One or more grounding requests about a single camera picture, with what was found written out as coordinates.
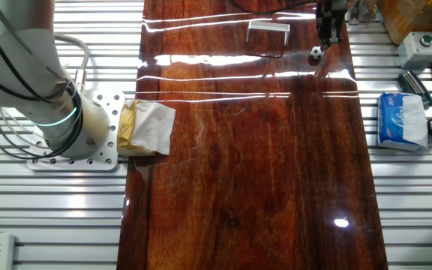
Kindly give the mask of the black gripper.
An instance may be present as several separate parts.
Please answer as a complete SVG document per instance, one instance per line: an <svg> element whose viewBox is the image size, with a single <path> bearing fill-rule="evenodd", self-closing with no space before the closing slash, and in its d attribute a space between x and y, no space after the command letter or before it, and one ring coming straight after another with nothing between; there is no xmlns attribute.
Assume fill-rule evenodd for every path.
<svg viewBox="0 0 432 270"><path fill-rule="evenodd" d="M316 6L316 18L329 18L330 22L321 22L318 25L320 48L327 49L332 44L340 44L343 40L343 26L348 11L348 0L320 0Z"/></svg>

